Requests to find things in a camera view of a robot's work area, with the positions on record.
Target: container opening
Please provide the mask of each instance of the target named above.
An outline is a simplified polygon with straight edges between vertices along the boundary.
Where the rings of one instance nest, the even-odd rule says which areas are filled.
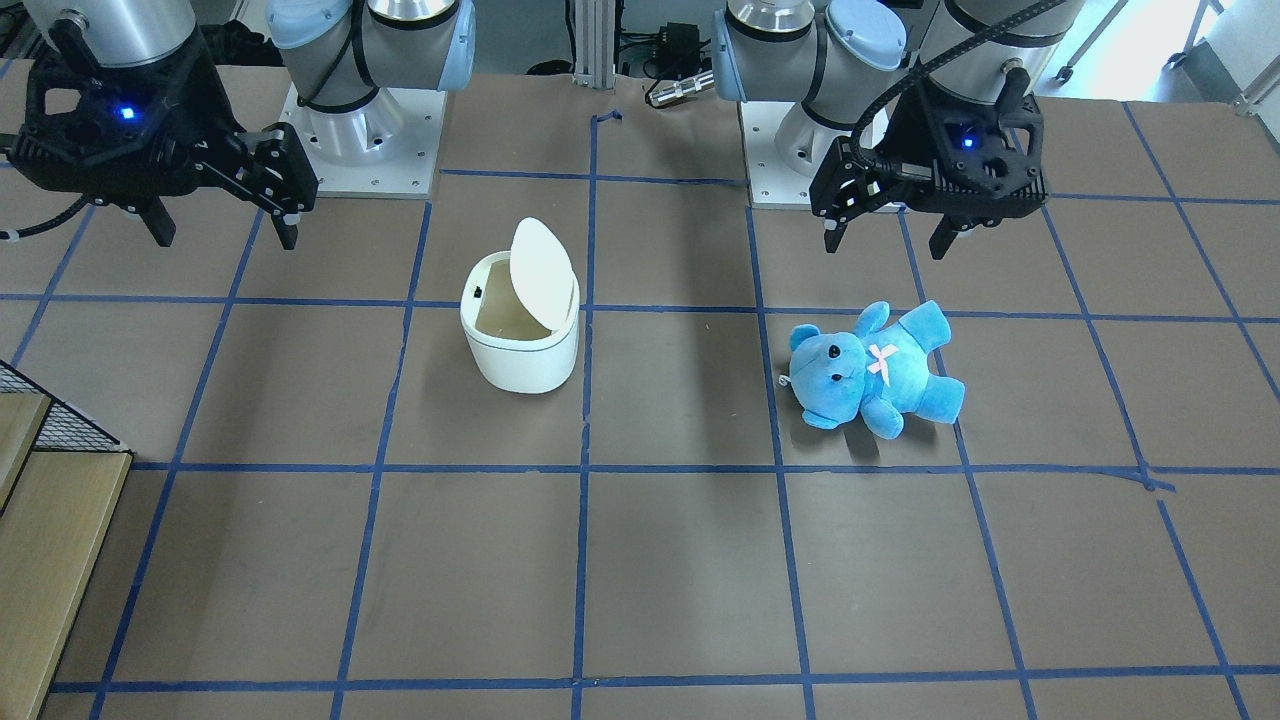
[[[498,260],[489,266],[480,311],[476,314],[476,329],[504,340],[543,340],[552,334],[516,296],[509,260]]]

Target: wooden board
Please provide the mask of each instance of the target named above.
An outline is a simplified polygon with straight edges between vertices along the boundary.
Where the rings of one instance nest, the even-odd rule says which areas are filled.
[[[0,512],[47,411],[44,395],[0,395]]]
[[[33,452],[0,518],[0,720],[33,720],[132,457]]]

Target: pink bow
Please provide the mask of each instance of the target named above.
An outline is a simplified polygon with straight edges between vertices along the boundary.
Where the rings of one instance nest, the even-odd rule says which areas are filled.
[[[873,357],[876,357],[876,361],[867,366],[867,372],[873,375],[879,375],[884,378],[884,384],[888,384],[888,357],[890,355],[897,352],[897,346],[886,345],[884,350],[881,350],[879,347],[873,345],[868,350],[870,350],[870,354]]]

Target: white trash can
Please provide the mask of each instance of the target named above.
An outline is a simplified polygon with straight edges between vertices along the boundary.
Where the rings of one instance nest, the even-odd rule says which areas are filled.
[[[511,250],[481,260],[462,288],[462,329],[480,373],[495,387],[550,392],[577,361],[577,275],[556,234],[535,218]]]

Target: blue teddy bear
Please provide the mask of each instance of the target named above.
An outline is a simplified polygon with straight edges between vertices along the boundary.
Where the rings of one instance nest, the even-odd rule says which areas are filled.
[[[893,439],[902,432],[902,414],[955,423],[964,402],[964,383],[929,373],[928,354],[951,340],[951,324],[932,300],[888,328],[888,302],[863,310],[852,333],[822,334],[814,325],[791,331],[790,384],[804,421],[833,429],[861,411],[867,427]]]

